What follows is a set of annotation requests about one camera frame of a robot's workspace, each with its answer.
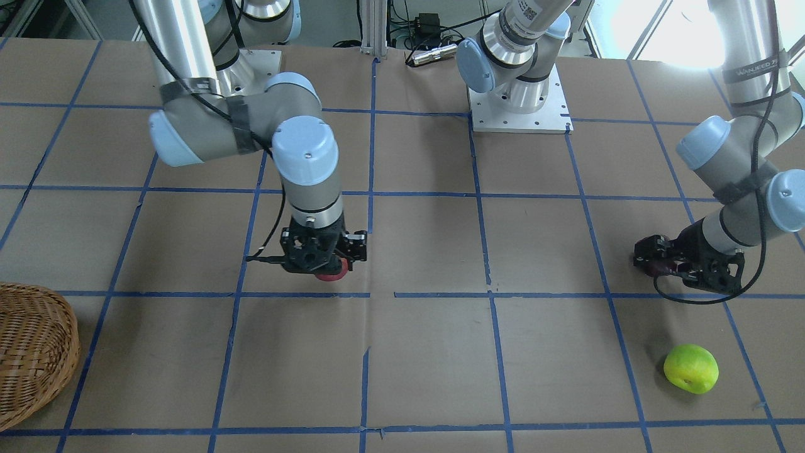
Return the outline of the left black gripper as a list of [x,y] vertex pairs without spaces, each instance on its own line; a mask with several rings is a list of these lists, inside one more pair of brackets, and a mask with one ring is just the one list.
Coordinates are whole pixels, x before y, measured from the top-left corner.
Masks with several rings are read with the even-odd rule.
[[745,256],[742,252],[720,252],[704,237],[701,224],[693,224],[672,240],[668,257],[674,263],[672,275],[688,288],[736,296],[742,289]]

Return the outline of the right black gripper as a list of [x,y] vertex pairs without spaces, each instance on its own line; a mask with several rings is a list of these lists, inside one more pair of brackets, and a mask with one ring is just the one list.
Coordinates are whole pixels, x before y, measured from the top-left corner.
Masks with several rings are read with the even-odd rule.
[[340,248],[345,233],[343,217],[322,228],[302,225],[293,219],[280,235],[280,247],[284,252],[280,265],[290,273],[314,275],[317,269],[330,263],[333,256],[346,258]]

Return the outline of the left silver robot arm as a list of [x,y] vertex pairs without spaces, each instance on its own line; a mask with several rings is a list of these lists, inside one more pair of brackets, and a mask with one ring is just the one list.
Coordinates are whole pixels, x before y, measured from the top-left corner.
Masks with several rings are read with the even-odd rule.
[[733,117],[713,115],[676,146],[721,208],[672,240],[672,274],[728,301],[761,276],[769,241],[803,229],[803,171],[768,155],[803,128],[774,1],[710,1],[724,42],[721,75]]

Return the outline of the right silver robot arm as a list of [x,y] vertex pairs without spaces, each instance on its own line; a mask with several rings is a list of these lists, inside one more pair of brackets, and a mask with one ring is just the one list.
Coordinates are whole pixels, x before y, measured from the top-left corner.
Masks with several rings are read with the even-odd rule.
[[161,111],[149,127],[158,157],[172,167],[264,152],[280,180],[290,222],[281,254],[265,245],[245,256],[292,274],[336,281],[366,260],[367,233],[345,226],[340,150],[322,102],[305,75],[258,75],[248,46],[285,43],[299,31],[296,1],[130,1],[152,51]]

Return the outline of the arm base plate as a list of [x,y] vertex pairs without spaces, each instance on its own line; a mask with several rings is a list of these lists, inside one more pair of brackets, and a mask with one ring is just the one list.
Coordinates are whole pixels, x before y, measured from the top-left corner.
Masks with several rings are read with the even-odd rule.
[[574,130],[556,65],[542,81],[515,79],[486,94],[469,88],[467,94],[474,131],[565,134]]
[[241,49],[238,58],[218,70],[219,92],[224,96],[261,94],[268,79],[281,68],[280,50]]

